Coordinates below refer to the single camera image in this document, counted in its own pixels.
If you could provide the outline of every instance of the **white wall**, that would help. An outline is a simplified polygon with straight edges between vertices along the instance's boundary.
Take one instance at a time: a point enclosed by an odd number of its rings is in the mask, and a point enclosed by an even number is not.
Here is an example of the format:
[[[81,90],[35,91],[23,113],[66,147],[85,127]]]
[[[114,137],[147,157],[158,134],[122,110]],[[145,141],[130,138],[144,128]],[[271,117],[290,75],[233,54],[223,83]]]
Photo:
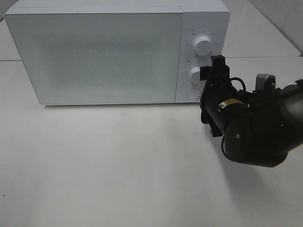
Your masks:
[[[3,20],[3,14],[15,4],[17,0],[0,0],[0,21]]]
[[[303,0],[250,0],[303,54]]]

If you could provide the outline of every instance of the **microwave door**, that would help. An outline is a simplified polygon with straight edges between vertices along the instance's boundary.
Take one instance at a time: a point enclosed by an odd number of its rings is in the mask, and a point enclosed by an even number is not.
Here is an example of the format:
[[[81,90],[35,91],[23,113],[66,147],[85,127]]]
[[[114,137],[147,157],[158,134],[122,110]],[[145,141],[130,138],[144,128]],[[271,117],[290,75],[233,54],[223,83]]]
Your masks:
[[[39,102],[174,103],[180,8],[85,10],[6,15]]]

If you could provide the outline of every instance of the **cable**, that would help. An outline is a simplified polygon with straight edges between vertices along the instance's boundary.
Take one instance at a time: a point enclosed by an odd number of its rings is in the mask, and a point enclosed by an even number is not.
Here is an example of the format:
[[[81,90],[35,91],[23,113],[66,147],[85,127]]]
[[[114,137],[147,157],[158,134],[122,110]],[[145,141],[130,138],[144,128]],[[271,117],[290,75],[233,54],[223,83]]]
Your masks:
[[[240,79],[240,78],[238,78],[238,77],[233,77],[233,78],[230,78],[228,81],[229,81],[229,82],[232,82],[232,81],[234,81],[234,80],[240,82],[240,83],[242,84],[243,91],[246,91],[246,86],[245,86],[245,83],[244,83],[244,81],[243,81],[242,79]]]

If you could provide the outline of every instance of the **yellow label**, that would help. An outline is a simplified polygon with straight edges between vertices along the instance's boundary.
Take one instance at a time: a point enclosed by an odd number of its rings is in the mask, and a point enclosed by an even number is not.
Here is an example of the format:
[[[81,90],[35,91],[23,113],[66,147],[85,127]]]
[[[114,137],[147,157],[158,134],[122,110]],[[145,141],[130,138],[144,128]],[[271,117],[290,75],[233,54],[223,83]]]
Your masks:
[[[224,102],[221,102],[221,103],[219,104],[219,107],[222,108],[222,109],[224,109],[224,108],[227,107],[228,105],[234,104],[234,103],[241,103],[241,104],[244,104],[241,100],[232,98],[232,99],[227,99],[227,100],[225,100]]]

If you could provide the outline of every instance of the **microwave control panel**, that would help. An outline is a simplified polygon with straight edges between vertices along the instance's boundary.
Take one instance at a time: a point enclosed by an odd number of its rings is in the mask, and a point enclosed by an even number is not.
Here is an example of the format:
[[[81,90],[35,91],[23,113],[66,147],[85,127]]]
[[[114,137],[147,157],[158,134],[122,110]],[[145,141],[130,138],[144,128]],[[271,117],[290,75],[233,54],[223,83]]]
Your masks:
[[[176,103],[199,102],[205,82],[200,67],[222,53],[230,13],[186,12],[183,16]]]

